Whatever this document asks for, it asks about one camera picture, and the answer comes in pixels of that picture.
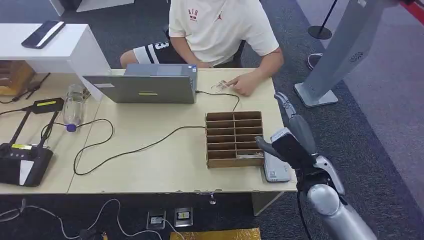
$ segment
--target yellow mat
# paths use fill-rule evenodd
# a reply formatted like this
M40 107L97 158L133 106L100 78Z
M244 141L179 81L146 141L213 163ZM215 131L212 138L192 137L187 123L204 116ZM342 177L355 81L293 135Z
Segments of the yellow mat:
M259 228L180 233L184 236L185 240L261 240ZM172 232L170 240L182 239L177 233Z

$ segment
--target purple bottle cap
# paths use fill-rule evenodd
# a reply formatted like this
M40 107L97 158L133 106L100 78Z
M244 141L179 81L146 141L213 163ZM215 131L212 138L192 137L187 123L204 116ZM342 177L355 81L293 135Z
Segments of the purple bottle cap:
M77 126L75 124L66 125L66 130L70 133L73 133L77 130Z

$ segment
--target number 3 on shorts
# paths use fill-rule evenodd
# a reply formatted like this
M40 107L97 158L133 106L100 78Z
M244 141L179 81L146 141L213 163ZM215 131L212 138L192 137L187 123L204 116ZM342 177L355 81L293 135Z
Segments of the number 3 on shorts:
M158 42L154 45L154 48L159 50L159 49L163 49L163 48L166 48L166 47L169 47L169 46L170 46L169 42Z

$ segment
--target chair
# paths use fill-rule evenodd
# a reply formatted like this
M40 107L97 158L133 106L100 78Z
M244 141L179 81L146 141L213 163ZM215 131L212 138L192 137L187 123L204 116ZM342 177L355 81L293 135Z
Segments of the chair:
M165 33L168 40L171 40L170 39L170 30L168 28L168 25L166 25L163 28L163 32ZM235 54L232 56L232 61L218 64L218 65L215 66L215 68L219 68L219 69L228 69L228 68L241 69L241 68L243 68L243 66L242 66L242 52L243 52L243 48L245 47L245 43L246 43L245 40L241 41L240 46L238 46L237 52L235 52Z

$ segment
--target white t-shirt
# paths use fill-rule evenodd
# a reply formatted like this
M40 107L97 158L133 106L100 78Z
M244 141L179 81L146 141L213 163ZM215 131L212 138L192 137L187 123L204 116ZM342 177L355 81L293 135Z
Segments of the white t-shirt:
M172 0L169 36L185 37L202 62L230 59L242 40L260 56L279 47L259 0Z

